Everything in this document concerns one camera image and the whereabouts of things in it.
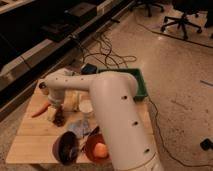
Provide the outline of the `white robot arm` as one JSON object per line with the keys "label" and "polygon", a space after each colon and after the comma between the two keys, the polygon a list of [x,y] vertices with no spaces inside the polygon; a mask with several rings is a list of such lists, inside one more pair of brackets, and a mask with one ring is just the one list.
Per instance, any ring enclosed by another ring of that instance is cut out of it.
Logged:
{"label": "white robot arm", "polygon": [[80,76],[53,72],[45,77],[45,84],[54,107],[64,102],[66,90],[89,92],[116,171],[164,171],[134,102],[138,90],[134,76],[114,71]]}

